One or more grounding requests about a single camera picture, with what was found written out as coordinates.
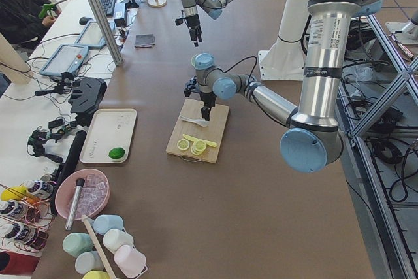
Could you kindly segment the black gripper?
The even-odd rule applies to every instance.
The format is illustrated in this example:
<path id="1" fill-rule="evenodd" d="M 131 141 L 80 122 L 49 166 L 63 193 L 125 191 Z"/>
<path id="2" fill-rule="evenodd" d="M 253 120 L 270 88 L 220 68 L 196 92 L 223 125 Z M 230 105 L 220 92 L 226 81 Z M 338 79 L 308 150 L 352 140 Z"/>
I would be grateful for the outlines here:
<path id="1" fill-rule="evenodd" d="M 200 25 L 200 19 L 198 14 L 187 17 L 187 26 L 190 28 L 189 36 L 195 46 L 198 46 L 202 42 L 202 31 Z"/>
<path id="2" fill-rule="evenodd" d="M 201 108 L 202 118 L 206 121 L 210 121 L 210 112 L 212 107 L 216 105 L 216 95 L 214 92 L 210 93 L 199 93 L 201 101 L 204 103 L 204 106 Z"/>

